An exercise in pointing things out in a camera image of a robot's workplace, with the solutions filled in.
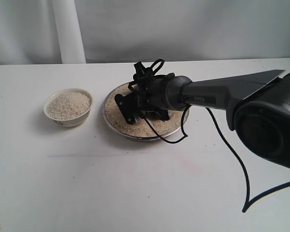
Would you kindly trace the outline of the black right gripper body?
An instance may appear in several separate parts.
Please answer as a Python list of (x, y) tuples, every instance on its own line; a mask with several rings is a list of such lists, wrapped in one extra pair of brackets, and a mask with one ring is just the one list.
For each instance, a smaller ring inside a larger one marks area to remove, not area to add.
[(174, 73), (169, 73), (135, 79), (138, 108), (143, 111), (172, 110), (167, 86), (174, 77)]

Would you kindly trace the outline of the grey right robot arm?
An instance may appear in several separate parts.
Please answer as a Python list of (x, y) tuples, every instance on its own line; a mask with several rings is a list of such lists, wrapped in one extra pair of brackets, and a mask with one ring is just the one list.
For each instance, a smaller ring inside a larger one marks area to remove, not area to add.
[(224, 110), (230, 130), (257, 156), (290, 168), (290, 73), (269, 70), (194, 82), (186, 76), (135, 74), (143, 111), (188, 106)]

